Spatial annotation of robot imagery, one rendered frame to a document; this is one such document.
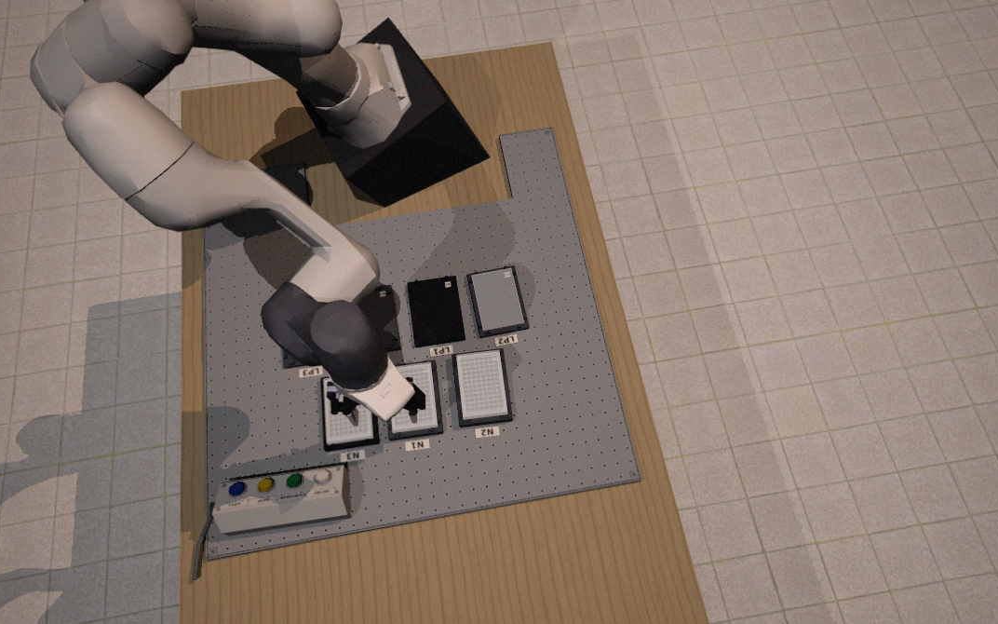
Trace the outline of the grey button panel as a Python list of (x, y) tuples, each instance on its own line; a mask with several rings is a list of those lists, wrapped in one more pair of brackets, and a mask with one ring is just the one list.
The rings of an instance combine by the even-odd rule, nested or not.
[(213, 518), (227, 536), (351, 518), (349, 470), (340, 465), (220, 482), (197, 542), (192, 581)]

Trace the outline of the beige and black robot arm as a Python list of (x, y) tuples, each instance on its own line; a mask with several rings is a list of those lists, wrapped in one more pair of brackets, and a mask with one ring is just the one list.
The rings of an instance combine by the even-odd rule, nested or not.
[(207, 151), (144, 95), (192, 47), (240, 51), (310, 99), (330, 132), (367, 148), (411, 106), (392, 46), (344, 50), (335, 0), (83, 1), (29, 70), (75, 151), (157, 227), (194, 231), (263, 211), (310, 243), (263, 305), (263, 327), (291, 359), (322, 366), (338, 392), (388, 422), (415, 388), (359, 307), (379, 285), (378, 259), (266, 171)]

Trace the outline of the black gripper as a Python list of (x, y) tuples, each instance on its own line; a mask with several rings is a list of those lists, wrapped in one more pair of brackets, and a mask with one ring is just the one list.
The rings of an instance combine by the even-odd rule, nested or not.
[[(408, 400), (408, 403), (406, 404), (406, 406), (402, 407), (402, 409), (407, 410), (408, 415), (411, 417), (412, 423), (415, 424), (415, 422), (417, 422), (418, 409), (419, 410), (425, 409), (425, 393), (421, 390), (421, 388), (418, 388), (418, 386), (415, 385), (415, 383), (413, 383), (412, 377), (407, 377), (406, 379), (408, 380), (408, 383), (410, 383), (413, 386), (413, 388), (415, 388), (415, 395), (413, 395), (413, 397), (410, 400)], [(334, 384), (328, 383), (328, 399), (330, 399), (330, 413), (338, 414), (338, 412), (342, 412), (343, 414), (345, 414), (345, 416), (347, 416), (349, 420), (351, 420), (352, 425), (354, 427), (358, 427), (358, 411), (356, 409), (356, 406), (360, 406), (360, 404), (347, 397), (344, 397), (343, 402), (340, 402), (338, 401), (340, 395), (342, 395), (342, 393), (338, 392)]]

